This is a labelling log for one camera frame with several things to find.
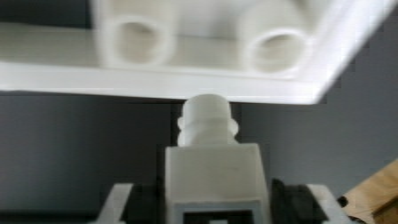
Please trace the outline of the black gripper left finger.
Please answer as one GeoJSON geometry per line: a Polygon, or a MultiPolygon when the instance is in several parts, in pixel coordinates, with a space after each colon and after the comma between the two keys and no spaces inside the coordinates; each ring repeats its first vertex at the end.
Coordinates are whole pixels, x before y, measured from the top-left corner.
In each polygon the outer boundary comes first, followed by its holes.
{"type": "Polygon", "coordinates": [[[156,185],[111,186],[96,224],[163,224],[163,195],[156,185]]]}

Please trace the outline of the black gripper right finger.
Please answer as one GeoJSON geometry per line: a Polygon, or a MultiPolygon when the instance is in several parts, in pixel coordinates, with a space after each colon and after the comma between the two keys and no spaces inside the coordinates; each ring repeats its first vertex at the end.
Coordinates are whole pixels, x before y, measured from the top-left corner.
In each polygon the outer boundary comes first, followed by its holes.
{"type": "Polygon", "coordinates": [[[286,185],[271,179],[271,224],[355,224],[323,185],[286,185]]]}

